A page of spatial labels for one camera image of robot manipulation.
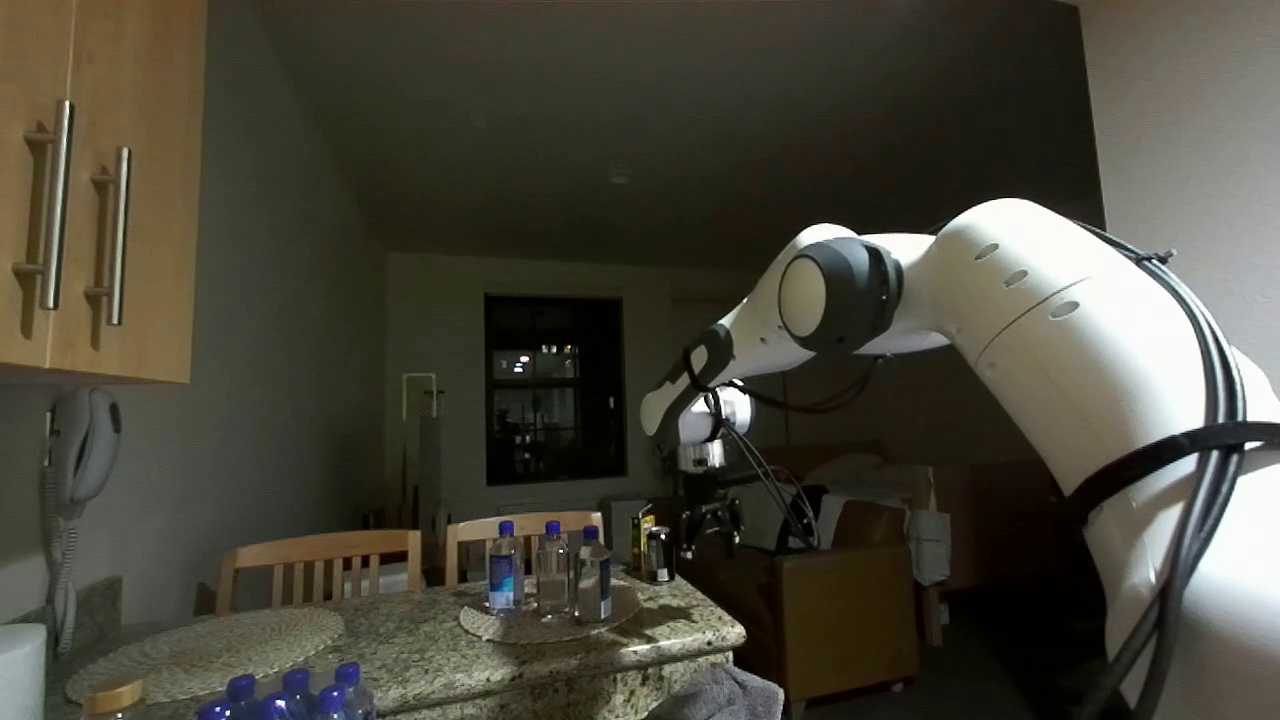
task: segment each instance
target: dark window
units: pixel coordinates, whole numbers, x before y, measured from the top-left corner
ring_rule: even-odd
[[[483,295],[489,483],[628,472],[618,302]]]

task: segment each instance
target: robotic arm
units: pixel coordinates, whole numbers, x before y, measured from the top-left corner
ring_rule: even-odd
[[[750,422],[736,382],[956,344],[1086,516],[1137,718],[1280,718],[1280,402],[1164,267],[1025,200],[936,236],[800,234],[641,402],[680,472]]]

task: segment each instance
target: kitchen counter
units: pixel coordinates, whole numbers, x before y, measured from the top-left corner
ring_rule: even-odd
[[[381,718],[641,720],[702,667],[731,665],[744,627],[685,579],[628,579],[628,594],[634,606],[616,624],[528,643],[463,627],[461,612],[474,606],[466,594],[349,599],[333,606],[343,632],[304,665],[324,684],[341,662],[360,662]],[[143,718],[179,720],[197,703],[147,703]]]

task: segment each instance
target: chair back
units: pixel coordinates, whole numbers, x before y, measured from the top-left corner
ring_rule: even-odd
[[[489,543],[497,536],[497,526],[510,519],[518,547],[524,547],[524,563],[530,556],[530,542],[542,536],[546,519],[559,519],[559,531],[584,531],[589,526],[598,528],[604,542],[604,511],[508,511],[508,516],[473,516],[473,519],[454,519],[444,528],[444,588],[454,588],[461,579],[461,547],[463,543]]]
[[[271,576],[271,607],[381,598],[403,563],[403,594],[424,594],[424,536],[415,528],[355,528],[240,543],[214,579],[214,616],[235,612],[248,574]]]

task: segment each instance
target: silver handle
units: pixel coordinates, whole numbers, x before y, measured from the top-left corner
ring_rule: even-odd
[[[107,302],[107,324],[119,327],[122,324],[122,267],[129,267],[129,203],[131,203],[131,150],[119,143],[115,150],[115,174],[99,167],[96,176],[99,187],[107,193],[107,284],[88,289],[88,302]]]
[[[63,302],[63,246],[69,246],[69,179],[77,151],[77,106],[54,101],[54,128],[37,126],[27,143],[47,143],[51,174],[42,184],[42,217],[40,217],[40,260],[14,265],[14,278],[40,278],[40,307],[54,313]]]

